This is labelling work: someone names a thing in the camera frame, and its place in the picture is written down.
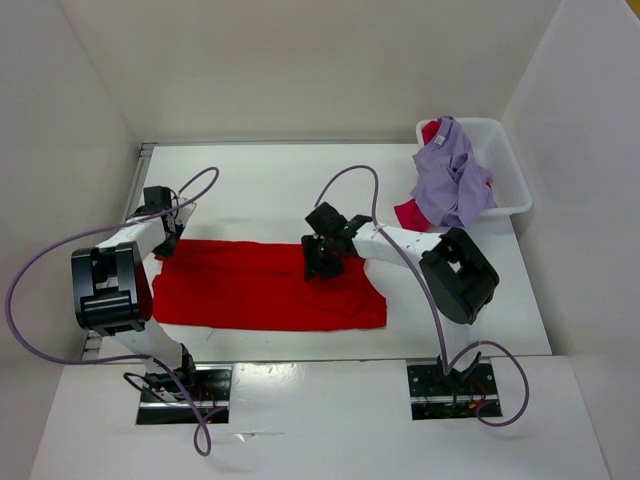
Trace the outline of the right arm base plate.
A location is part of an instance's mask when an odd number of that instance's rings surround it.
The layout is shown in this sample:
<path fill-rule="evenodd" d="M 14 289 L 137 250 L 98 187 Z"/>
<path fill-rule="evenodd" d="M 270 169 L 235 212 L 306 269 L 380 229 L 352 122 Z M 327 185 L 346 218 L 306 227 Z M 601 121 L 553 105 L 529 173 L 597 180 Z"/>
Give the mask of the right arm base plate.
<path fill-rule="evenodd" d="M 435 360 L 408 363 L 406 373 L 413 421 L 499 418 L 502 409 L 492 365 L 481 361 L 469 373 L 445 376 Z"/>

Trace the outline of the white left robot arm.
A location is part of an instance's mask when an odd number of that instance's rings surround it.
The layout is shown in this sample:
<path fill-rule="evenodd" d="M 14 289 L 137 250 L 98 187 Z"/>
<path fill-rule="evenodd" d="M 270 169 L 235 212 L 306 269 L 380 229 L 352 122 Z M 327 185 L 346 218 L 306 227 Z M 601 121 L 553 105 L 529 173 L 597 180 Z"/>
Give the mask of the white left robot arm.
<path fill-rule="evenodd" d="M 153 295 L 144 267 L 149 256 L 171 258 L 193 204 L 178 209 L 183 201 L 168 187 L 143 190 L 144 203 L 124 227 L 93 248 L 78 249 L 71 256 L 74 308 L 79 326 L 102 337 L 113 337 L 132 353 L 144 355 L 144 380 L 154 392 L 166 390 L 184 396 L 166 365 L 192 391 L 196 367 L 188 349 L 173 340 L 153 318 Z"/>

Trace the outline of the red t shirt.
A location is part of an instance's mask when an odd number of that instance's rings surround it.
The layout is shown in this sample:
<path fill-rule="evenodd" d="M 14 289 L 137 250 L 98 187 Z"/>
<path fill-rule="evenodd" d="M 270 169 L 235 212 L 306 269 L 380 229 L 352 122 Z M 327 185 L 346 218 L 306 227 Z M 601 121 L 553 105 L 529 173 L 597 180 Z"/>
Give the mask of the red t shirt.
<path fill-rule="evenodd" d="M 387 324 L 364 260 L 347 259 L 336 278 L 305 280 L 298 244 L 182 240 L 152 288 L 154 318 L 170 325 L 330 332 Z"/>

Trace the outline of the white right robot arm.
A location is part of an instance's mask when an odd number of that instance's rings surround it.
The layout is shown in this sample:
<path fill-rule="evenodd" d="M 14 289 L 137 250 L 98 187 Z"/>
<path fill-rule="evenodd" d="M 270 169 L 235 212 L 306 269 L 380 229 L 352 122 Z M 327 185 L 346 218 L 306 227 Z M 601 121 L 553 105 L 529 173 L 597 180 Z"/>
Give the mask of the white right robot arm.
<path fill-rule="evenodd" d="M 346 219 L 323 202 L 305 218 L 313 233 L 301 239 L 304 278 L 329 280 L 346 272 L 346 260 L 377 260 L 408 268 L 430 306 L 443 374 L 458 375 L 456 364 L 481 343 L 473 341 L 450 356 L 442 325 L 444 319 L 470 326 L 493 300 L 500 278 L 466 231 L 451 228 L 421 233 L 385 226 L 372 216 Z"/>

